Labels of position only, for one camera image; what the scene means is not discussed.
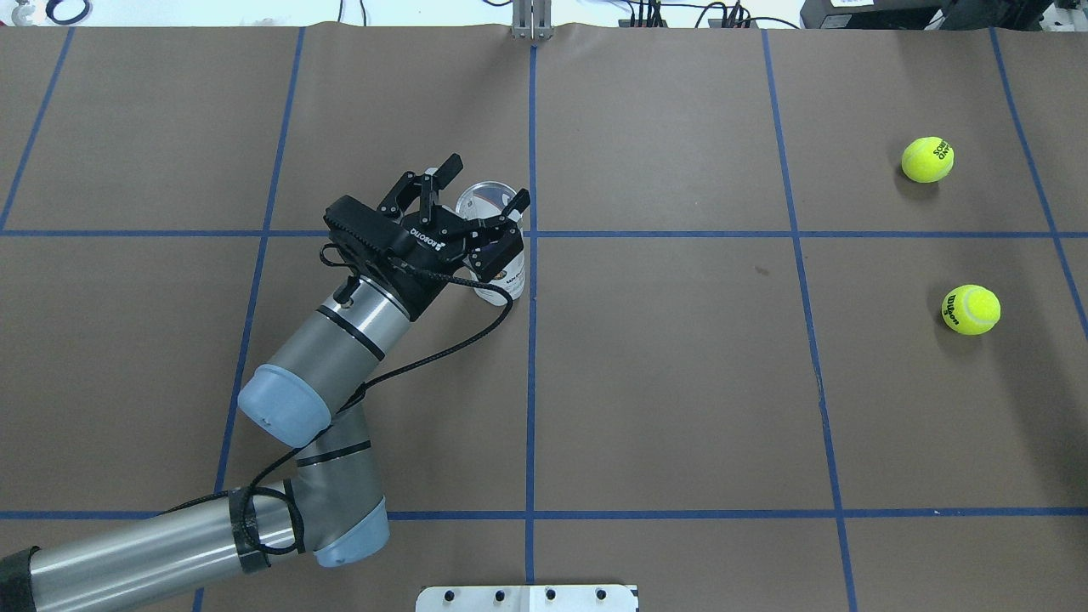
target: silver arm segment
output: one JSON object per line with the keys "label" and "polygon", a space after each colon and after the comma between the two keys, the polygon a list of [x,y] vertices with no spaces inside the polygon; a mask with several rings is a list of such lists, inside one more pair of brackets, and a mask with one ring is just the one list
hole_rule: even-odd
{"label": "silver arm segment", "polygon": [[[333,395],[336,405],[380,362],[371,353],[359,358],[362,344],[357,335],[366,333],[381,342],[384,353],[408,328],[399,306],[371,284],[361,283],[351,297],[350,309],[339,308],[347,323],[314,313],[272,359],[312,381],[321,395]],[[356,335],[342,329],[345,325],[351,325]],[[322,342],[314,344],[316,336]],[[318,363],[326,364],[325,370]],[[302,517],[305,550],[313,551],[321,565],[334,567],[380,550],[388,539],[388,522],[362,406],[330,415],[330,429],[295,456],[297,475],[267,487],[295,501]],[[0,562],[0,612],[131,610],[297,556],[297,552],[265,555],[246,543],[242,497],[242,489],[235,489],[228,498],[32,553],[33,602],[7,592],[16,590],[9,586],[14,583],[2,580],[2,570],[11,571],[17,556],[12,555]],[[262,495],[252,497],[251,503],[248,515],[255,539],[269,547],[292,546],[295,534],[286,504]],[[26,573],[26,568],[15,571]]]}

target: black tape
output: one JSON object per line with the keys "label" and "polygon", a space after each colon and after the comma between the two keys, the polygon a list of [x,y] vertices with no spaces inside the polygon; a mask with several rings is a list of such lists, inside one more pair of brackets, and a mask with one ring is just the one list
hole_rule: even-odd
{"label": "black tape", "polygon": [[351,338],[358,340],[359,344],[362,344],[363,346],[367,347],[368,351],[373,353],[373,355],[378,357],[379,362],[385,358],[385,352],[382,351],[376,344],[374,344],[373,340],[367,338],[367,334],[359,331],[358,328],[349,323],[347,319],[345,319],[344,317],[337,315],[333,309],[322,304],[321,306],[318,306],[318,313],[321,313],[322,315],[327,317],[330,321],[336,323],[336,326],[339,327],[342,330],[351,334]]}
{"label": "black tape", "polygon": [[366,451],[370,448],[370,440],[359,442],[358,444],[351,444],[350,446],[344,446],[335,451],[330,451],[327,453],[321,453],[320,455],[313,455],[312,457],[300,458],[295,462],[298,467],[306,467],[308,465],[313,465],[318,463],[324,463],[326,461],[333,461],[334,458],[346,457],[361,451]]}
{"label": "black tape", "polygon": [[231,507],[231,531],[234,534],[234,550],[238,553],[238,561],[242,562],[242,571],[246,574],[260,572],[265,567],[271,567],[269,556],[256,548],[249,546],[243,529],[249,531],[255,542],[260,541],[257,533],[257,513],[254,511],[254,499],[249,498],[248,507],[242,506],[242,489],[234,489],[228,495]]}
{"label": "black tape", "polygon": [[0,612],[37,612],[30,588],[30,558],[38,547],[0,559]]}

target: blue tape line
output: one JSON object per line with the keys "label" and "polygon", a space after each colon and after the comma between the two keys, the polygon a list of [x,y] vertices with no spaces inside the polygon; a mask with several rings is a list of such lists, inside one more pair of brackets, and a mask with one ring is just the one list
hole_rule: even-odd
{"label": "blue tape line", "polygon": [[0,235],[26,237],[257,237],[260,230],[3,230]]}
{"label": "blue tape line", "polygon": [[939,518],[955,516],[1088,516],[1088,507],[898,507],[845,510],[846,518]]}
{"label": "blue tape line", "polygon": [[540,521],[722,521],[836,518],[834,510],[542,510]]}
{"label": "blue tape line", "polygon": [[529,374],[526,396],[526,584],[535,582],[533,513],[536,509],[536,281],[537,248],[536,211],[536,46],[529,48],[529,212],[532,257],[529,259]]}
{"label": "blue tape line", "polygon": [[782,169],[782,188],[786,193],[786,208],[790,213],[790,231],[793,234],[793,257],[798,267],[798,282],[801,285],[801,304],[805,311],[805,327],[808,331],[808,354],[816,375],[819,393],[819,414],[824,425],[824,450],[827,455],[827,472],[831,482],[831,500],[834,503],[836,526],[839,531],[839,552],[842,555],[842,574],[846,586],[846,603],[851,612],[857,611],[857,595],[854,589],[854,571],[850,561],[850,543],[846,539],[846,521],[842,514],[842,492],[839,488],[839,470],[834,458],[834,442],[831,439],[831,419],[827,412],[827,394],[824,391],[824,374],[819,363],[819,347],[816,344],[816,326],[813,322],[812,302],[808,296],[808,278],[805,273],[804,255],[801,250],[801,233],[798,229],[798,213],[793,205],[793,187],[790,181],[790,164],[786,155],[786,139],[782,135],[782,118],[775,86],[775,68],[770,57],[770,40],[767,30],[763,36],[763,57],[767,65],[767,87],[770,91],[770,108],[775,119],[775,137],[778,140],[778,161]]}
{"label": "blue tape line", "polygon": [[799,231],[803,238],[1049,238],[1048,232]]}
{"label": "blue tape line", "polygon": [[520,510],[435,510],[391,512],[390,521],[524,521]]}
{"label": "blue tape line", "polygon": [[[536,521],[754,521],[787,518],[954,518],[993,516],[1088,516],[1088,506],[887,507],[814,510],[537,510]],[[143,521],[158,511],[5,510],[0,521]],[[436,510],[391,512],[390,521],[524,521],[520,510]]]}
{"label": "blue tape line", "polygon": [[26,171],[27,162],[30,161],[30,151],[34,149],[35,140],[38,139],[41,121],[46,118],[46,110],[49,109],[49,101],[53,97],[57,81],[60,79],[61,69],[64,68],[64,59],[67,58],[67,51],[72,47],[72,38],[74,37],[75,28],[70,27],[67,35],[64,37],[64,45],[61,46],[61,52],[57,56],[57,65],[53,66],[53,75],[49,77],[49,86],[46,87],[46,95],[41,98],[38,114],[34,118],[30,135],[26,138],[26,146],[23,147],[23,157],[18,158],[18,168],[15,169],[15,176],[12,179],[11,188],[8,191],[8,198],[3,203],[3,211],[0,212],[0,230],[8,224],[8,217],[11,215],[12,207],[15,206],[15,194],[18,192],[18,184],[23,181],[23,172]]}
{"label": "blue tape line", "polygon": [[[893,230],[801,230],[803,238],[1051,238],[1051,232],[925,232]],[[13,237],[326,237],[327,230],[0,230]],[[781,230],[526,230],[529,238],[789,238]],[[1088,232],[1058,232],[1062,238],[1088,238]]]}
{"label": "blue tape line", "polygon": [[0,510],[0,521],[143,521],[158,515],[141,510]]}
{"label": "blue tape line", "polygon": [[1058,252],[1058,260],[1062,264],[1062,272],[1065,274],[1065,283],[1070,286],[1070,294],[1073,296],[1073,305],[1076,306],[1077,317],[1080,318],[1080,331],[1088,339],[1088,317],[1085,316],[1085,307],[1080,302],[1080,292],[1077,291],[1077,283],[1073,280],[1073,270],[1065,258],[1065,249],[1062,247],[1062,238],[1058,233],[1058,224],[1050,210],[1050,201],[1047,199],[1047,192],[1042,188],[1042,180],[1039,178],[1039,169],[1035,164],[1035,157],[1031,156],[1031,147],[1027,144],[1027,136],[1024,134],[1024,125],[1019,120],[1019,112],[1016,111],[1016,101],[1013,99],[1013,89],[1009,84],[1009,74],[1005,72],[1005,60],[1001,56],[1001,44],[998,42],[998,30],[990,28],[990,44],[993,46],[993,57],[998,61],[998,73],[1001,75],[1001,86],[1005,90],[1005,101],[1009,103],[1009,113],[1013,119],[1013,126],[1016,127],[1016,136],[1021,140],[1024,149],[1024,157],[1027,159],[1027,168],[1031,172],[1031,181],[1035,183],[1035,193],[1039,196],[1039,205],[1042,206],[1042,215],[1047,218],[1047,225],[1050,228],[1050,236],[1054,241],[1054,250]]}
{"label": "blue tape line", "polygon": [[788,238],[792,234],[786,231],[540,231],[530,233],[530,237],[541,238]]}
{"label": "blue tape line", "polygon": [[261,274],[264,271],[264,255],[268,253],[272,212],[275,208],[275,194],[280,183],[280,168],[283,164],[283,151],[287,146],[287,128],[290,125],[290,108],[295,101],[295,86],[298,83],[298,66],[302,59],[302,42],[306,39],[306,28],[298,28],[298,39],[295,42],[295,60],[290,69],[290,83],[287,86],[287,101],[284,103],[283,122],[280,125],[280,142],[276,145],[275,162],[272,167],[272,180],[269,183],[269,198],[264,207],[264,223],[261,227],[261,242],[257,248],[257,261],[254,265],[254,279],[249,286],[249,304],[246,306],[246,322],[242,329],[242,343],[238,348],[238,363],[234,370],[234,385],[231,389],[231,406],[226,413],[226,425],[223,428],[223,443],[219,453],[219,467],[215,470],[215,488],[223,489],[226,478],[226,464],[231,455],[231,439],[234,434],[234,420],[238,413],[238,393],[242,391],[242,377],[246,369],[246,358],[249,353],[249,336],[254,327],[254,313],[257,310],[257,296],[260,293]]}

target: tennis ball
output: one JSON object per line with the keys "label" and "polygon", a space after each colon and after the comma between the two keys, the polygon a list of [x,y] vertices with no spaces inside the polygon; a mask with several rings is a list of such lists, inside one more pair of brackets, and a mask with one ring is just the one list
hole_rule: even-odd
{"label": "tennis ball", "polygon": [[918,138],[903,151],[903,174],[916,183],[936,183],[952,170],[955,154],[937,136]]}
{"label": "tennis ball", "polygon": [[990,331],[1001,318],[1001,303],[992,291],[977,284],[965,284],[944,296],[941,316],[952,331],[978,335]]}

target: black cable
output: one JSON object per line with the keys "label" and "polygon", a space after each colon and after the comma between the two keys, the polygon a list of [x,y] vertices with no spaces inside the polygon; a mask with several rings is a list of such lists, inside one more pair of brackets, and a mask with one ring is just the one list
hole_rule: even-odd
{"label": "black cable", "polygon": [[788,22],[786,20],[780,20],[778,17],[747,17],[747,19],[744,19],[744,20],[741,20],[741,21],[737,22],[737,25],[740,25],[742,23],[752,23],[752,22],[756,22],[756,21],[768,21],[768,22],[784,23],[786,25],[792,27],[793,29],[801,29],[801,27],[799,27],[799,26],[796,26],[796,25],[794,25],[794,24],[792,24],[792,23],[790,23],[790,22]]}
{"label": "black cable", "polygon": [[703,17],[706,16],[706,12],[713,9],[714,7],[721,7],[721,20],[722,22],[725,22],[725,20],[727,19],[726,12],[729,10],[729,7],[726,7],[725,2],[710,2],[706,7],[703,7],[703,12],[700,13],[698,19],[695,20],[695,27],[698,27],[698,24],[703,23]]}
{"label": "black cable", "polygon": [[734,27],[737,25],[737,20],[743,17],[741,14],[741,3],[738,1],[733,4],[733,8],[729,10],[729,14],[726,15],[725,21],[721,22],[721,27]]}
{"label": "black cable", "polygon": [[187,501],[187,502],[185,502],[183,504],[175,505],[174,507],[172,507],[170,510],[164,510],[164,511],[160,512],[158,514],[158,516],[161,516],[163,514],[170,514],[171,512],[177,512],[178,510],[185,510],[187,507],[193,507],[195,505],[200,505],[200,504],[202,504],[205,502],[210,502],[212,500],[218,500],[220,498],[225,498],[228,494],[230,494],[230,491],[219,491],[219,492],[212,493],[210,495],[205,495],[202,498],[197,498],[195,500],[189,500],[189,501]]}
{"label": "black cable", "polygon": [[422,366],[425,366],[428,364],[437,362],[438,359],[441,359],[443,357],[448,357],[449,355],[453,355],[454,353],[460,351],[461,348],[466,348],[469,345],[475,343],[477,341],[483,339],[483,336],[487,335],[492,331],[495,331],[495,328],[497,328],[499,325],[502,325],[502,322],[506,319],[506,316],[510,314],[510,309],[514,308],[514,297],[511,297],[510,294],[506,292],[506,290],[504,290],[503,287],[500,287],[498,285],[494,285],[494,284],[491,284],[491,283],[482,283],[482,282],[479,282],[479,281],[472,281],[472,280],[468,280],[468,279],[459,279],[457,277],[450,277],[449,274],[441,274],[438,272],[432,272],[430,270],[420,270],[419,268],[416,268],[411,264],[408,264],[407,261],[404,261],[404,260],[397,260],[396,262],[393,262],[393,265],[396,266],[397,268],[400,268],[401,270],[408,272],[409,274],[415,276],[415,277],[422,277],[422,278],[425,278],[425,279],[430,279],[430,280],[444,281],[444,282],[447,282],[447,283],[450,283],[450,284],[457,284],[457,285],[461,285],[461,286],[469,286],[469,287],[472,287],[472,289],[483,289],[483,290],[487,290],[487,291],[494,291],[495,293],[498,293],[499,295],[503,296],[503,299],[506,301],[506,305],[503,306],[503,311],[499,313],[497,317],[495,317],[495,320],[492,321],[491,325],[489,325],[487,327],[485,327],[482,330],[478,331],[471,338],[469,338],[467,340],[463,340],[463,341],[461,341],[461,342],[459,342],[459,343],[450,346],[449,348],[446,348],[445,351],[440,351],[440,352],[431,355],[430,357],[424,357],[422,359],[419,359],[418,362],[412,362],[412,363],[408,364],[407,366],[399,367],[399,368],[397,368],[397,369],[395,369],[393,371],[383,374],[382,376],[380,376],[380,377],[378,377],[378,378],[375,378],[373,380],[370,380],[370,381],[367,381],[367,382],[360,384],[359,388],[356,389],[355,393],[353,393],[351,396],[348,399],[347,403],[344,404],[344,407],[342,407],[338,412],[344,412],[344,411],[346,411],[346,409],[355,406],[359,402],[361,402],[363,400],[363,397],[367,396],[367,391],[369,391],[375,384],[379,384],[381,382],[385,382],[386,380],[388,380],[388,379],[391,379],[391,378],[393,378],[395,376],[400,376],[400,375],[403,375],[405,372],[408,372],[408,371],[411,371],[411,370],[413,370],[413,369],[416,369],[418,367],[422,367]]}
{"label": "black cable", "polygon": [[626,2],[627,3],[627,8],[631,10],[631,26],[633,27],[634,26],[634,4],[631,3],[631,0],[623,0],[623,2]]}
{"label": "black cable", "polygon": [[72,25],[79,23],[84,20],[84,17],[90,14],[90,0],[83,0],[83,10],[79,11],[78,15],[67,20],[59,20],[57,19],[57,15],[53,14],[53,11],[57,10],[57,5],[60,3],[61,0],[49,0],[46,2],[46,16],[49,17],[49,21],[57,25]]}
{"label": "black cable", "polygon": [[679,2],[662,2],[662,7],[681,7],[684,9],[705,9],[706,4],[684,4]]}
{"label": "black cable", "polygon": [[[344,267],[344,266],[346,266],[346,264],[332,261],[332,260],[330,260],[330,259],[327,259],[325,257],[324,252],[330,246],[335,246],[335,245],[326,244],[325,246],[322,247],[322,249],[320,252],[320,258],[321,258],[322,264],[324,264],[326,266],[330,266],[330,267]],[[496,292],[496,293],[498,293],[499,295],[503,296],[503,299],[506,301],[506,305],[503,307],[503,311],[499,313],[497,317],[495,317],[495,320],[492,321],[491,325],[489,325],[484,329],[478,331],[472,336],[470,336],[470,338],[468,338],[468,339],[466,339],[466,340],[463,340],[461,342],[458,342],[457,344],[450,346],[449,348],[446,348],[445,351],[440,351],[440,352],[437,352],[437,353],[435,353],[435,354],[433,354],[433,355],[431,355],[429,357],[424,357],[424,358],[419,359],[417,362],[412,362],[411,364],[408,364],[407,366],[401,366],[401,367],[399,367],[399,368],[397,368],[397,369],[395,369],[393,371],[386,372],[386,374],[384,374],[384,375],[382,375],[382,376],[380,376],[380,377],[378,377],[378,378],[375,378],[373,380],[370,380],[370,381],[367,381],[367,382],[360,384],[359,388],[356,389],[355,393],[353,393],[351,396],[348,397],[347,402],[338,411],[336,411],[337,414],[343,413],[343,412],[345,412],[347,409],[350,409],[351,407],[356,406],[359,402],[361,402],[363,400],[363,397],[366,397],[367,391],[369,389],[371,389],[372,387],[374,387],[375,384],[379,384],[381,382],[390,380],[391,378],[400,376],[400,375],[403,375],[405,372],[409,372],[409,371],[411,371],[411,370],[413,370],[416,368],[419,368],[419,367],[425,366],[428,364],[434,363],[434,362],[436,362],[436,360],[438,360],[438,359],[441,359],[443,357],[448,357],[449,355],[453,355],[454,353],[456,353],[456,352],[458,352],[458,351],[460,351],[462,348],[466,348],[469,345],[478,342],[479,340],[483,339],[485,335],[487,335],[489,333],[491,333],[492,331],[494,331],[495,328],[497,328],[499,325],[502,325],[502,322],[504,320],[506,320],[507,315],[509,315],[510,310],[514,308],[514,297],[506,290],[504,290],[503,287],[500,287],[498,285],[491,284],[491,283],[482,283],[480,281],[473,281],[473,280],[469,280],[469,279],[459,279],[457,277],[453,277],[453,276],[449,276],[449,274],[442,274],[442,273],[438,273],[438,272],[432,272],[430,270],[421,270],[421,269],[416,268],[411,264],[408,264],[407,261],[404,261],[401,259],[395,259],[394,258],[394,259],[390,259],[388,261],[394,267],[396,267],[396,268],[398,268],[400,270],[404,270],[405,272],[407,272],[407,273],[409,273],[409,274],[411,274],[413,277],[420,277],[420,278],[435,280],[435,281],[443,281],[443,282],[446,282],[446,283],[457,284],[457,285],[461,285],[461,286],[468,286],[468,287],[472,287],[472,289],[483,289],[483,290],[487,290],[487,291],[494,291],[494,292]],[[322,436],[324,436],[325,432],[329,431],[330,429],[332,429],[332,426],[329,426],[329,427],[322,429],[317,436],[313,437],[313,439],[311,439],[306,444],[304,444],[304,445],[301,445],[301,446],[299,446],[297,449],[292,449],[290,452],[284,454],[283,456],[281,456],[276,461],[272,462],[268,467],[265,467],[264,469],[262,469],[261,473],[258,474],[257,477],[254,478],[249,482],[248,486],[246,486],[243,489],[242,507],[244,509],[243,510],[243,522],[245,524],[249,524],[250,521],[254,524],[256,524],[256,519],[257,519],[256,514],[257,514],[257,511],[256,511],[256,509],[250,509],[250,502],[252,501],[254,497],[256,497],[256,495],[264,495],[264,497],[277,499],[277,500],[284,502],[284,504],[287,506],[287,514],[290,516],[290,528],[292,528],[292,531],[295,534],[295,541],[289,547],[270,547],[268,544],[261,543],[259,541],[260,538],[259,537],[255,537],[252,534],[250,534],[249,529],[243,529],[242,530],[242,535],[245,538],[246,543],[248,543],[249,546],[251,546],[254,549],[256,549],[256,550],[258,550],[258,551],[260,551],[260,552],[262,552],[264,554],[272,554],[272,555],[289,554],[289,553],[292,553],[292,552],[294,552],[296,550],[298,552],[302,552],[304,547],[305,547],[304,538],[305,538],[305,534],[306,534],[306,530],[305,530],[306,529],[306,525],[305,525],[305,522],[302,519],[302,513],[298,510],[298,504],[295,502],[295,500],[290,495],[287,495],[286,493],[277,491],[276,489],[270,489],[268,487],[261,487],[260,484],[270,474],[272,474],[273,472],[275,472],[276,468],[279,468],[284,463],[290,461],[292,457],[294,457],[298,453],[302,452],[302,449],[305,449],[305,448],[309,446],[310,444],[312,444],[318,438],[321,438]],[[195,505],[199,505],[199,504],[202,504],[205,502],[209,502],[209,501],[212,501],[212,500],[218,500],[218,499],[225,498],[228,494],[230,494],[230,491],[218,491],[218,492],[211,493],[210,495],[205,495],[202,498],[197,498],[195,500],[187,501],[187,502],[185,502],[185,503],[183,503],[181,505],[174,506],[174,507],[172,507],[172,509],[170,509],[170,510],[168,510],[168,511],[165,511],[165,512],[163,512],[161,514],[169,514],[171,512],[176,512],[176,511],[180,511],[180,510],[185,510],[187,507],[193,507]]]}

